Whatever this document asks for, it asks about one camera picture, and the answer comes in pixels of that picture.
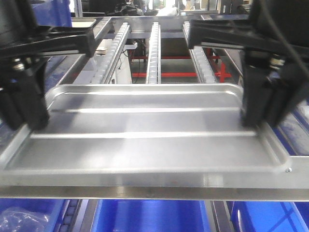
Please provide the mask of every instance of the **metal tray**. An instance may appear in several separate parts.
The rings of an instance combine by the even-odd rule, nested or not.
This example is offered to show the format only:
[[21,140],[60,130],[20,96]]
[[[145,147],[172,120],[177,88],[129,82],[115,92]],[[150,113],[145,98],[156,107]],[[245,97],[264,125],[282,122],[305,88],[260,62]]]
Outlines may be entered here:
[[169,186],[177,174],[284,171],[271,128],[241,126],[241,97],[231,84],[58,86],[49,125],[23,127],[0,156],[1,183]]

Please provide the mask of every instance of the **cable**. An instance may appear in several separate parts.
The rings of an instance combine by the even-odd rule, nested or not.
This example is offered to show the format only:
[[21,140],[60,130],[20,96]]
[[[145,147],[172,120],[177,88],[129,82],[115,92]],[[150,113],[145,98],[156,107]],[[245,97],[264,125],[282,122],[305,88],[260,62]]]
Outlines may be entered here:
[[121,60],[121,58],[119,58],[120,59],[120,66],[119,66],[119,70],[121,69],[121,66],[122,66],[122,60]]
[[140,77],[140,59],[139,59],[139,74],[138,74],[138,76],[137,76],[137,78],[136,78],[136,80],[135,80],[135,84],[137,83],[137,80],[139,79],[139,77]]
[[126,57],[128,57],[128,56],[125,54],[126,51],[122,51],[121,53],[123,53]]
[[136,39],[138,42],[140,42],[142,45],[144,45],[144,47],[147,47],[146,46],[146,44],[142,41],[142,40],[140,40],[140,39]]
[[285,48],[290,53],[290,55],[293,58],[293,60],[298,64],[300,69],[303,71],[303,73],[305,74],[305,77],[309,80],[309,70],[308,70],[308,68],[306,67],[304,61],[301,59],[300,55],[290,45],[290,43],[286,40],[286,38],[284,37],[283,33],[280,31],[280,29],[276,25],[275,20],[272,18],[271,14],[270,14],[270,12],[268,10],[267,4],[266,4],[266,0],[259,0],[259,1],[261,3],[261,7],[263,9],[264,15],[265,15],[266,20],[268,21],[270,27],[274,30],[277,38],[285,46]]

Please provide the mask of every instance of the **bolt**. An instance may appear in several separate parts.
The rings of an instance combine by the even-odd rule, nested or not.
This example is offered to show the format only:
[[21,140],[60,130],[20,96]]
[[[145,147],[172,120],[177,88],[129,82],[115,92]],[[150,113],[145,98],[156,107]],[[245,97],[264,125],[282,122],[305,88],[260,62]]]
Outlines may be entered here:
[[31,64],[31,63],[32,63],[31,58],[30,58],[30,57],[27,57],[27,58],[26,58],[26,62],[27,62],[27,64]]
[[285,63],[285,60],[283,57],[273,54],[272,58],[270,59],[270,64],[269,66],[272,69],[279,70]]
[[16,63],[12,68],[15,71],[23,71],[23,70],[25,70],[25,66],[24,66],[24,64],[22,62]]
[[291,173],[292,172],[292,168],[288,168],[285,170],[286,173]]

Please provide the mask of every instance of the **plastic bag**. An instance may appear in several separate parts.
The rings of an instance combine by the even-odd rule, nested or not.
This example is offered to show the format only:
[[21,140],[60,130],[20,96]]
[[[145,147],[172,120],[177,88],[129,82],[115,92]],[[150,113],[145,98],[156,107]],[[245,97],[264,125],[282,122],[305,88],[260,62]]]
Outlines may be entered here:
[[43,232],[48,221],[48,215],[10,207],[0,215],[0,232]]

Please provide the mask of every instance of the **blue plastic crate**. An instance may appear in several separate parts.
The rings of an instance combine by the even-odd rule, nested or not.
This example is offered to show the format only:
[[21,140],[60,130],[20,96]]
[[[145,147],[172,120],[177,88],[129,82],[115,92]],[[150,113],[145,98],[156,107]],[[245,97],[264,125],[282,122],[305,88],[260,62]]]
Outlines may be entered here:
[[44,232],[53,232],[57,224],[62,223],[61,211],[66,200],[53,199],[0,199],[0,214],[10,207],[21,207],[31,212],[49,215]]
[[295,202],[295,205],[306,226],[309,228],[309,202]]
[[309,232],[289,202],[234,202],[231,220],[237,232]]
[[33,4],[32,9],[39,25],[71,27],[69,0],[45,0]]
[[203,201],[100,200],[91,232],[210,232]]

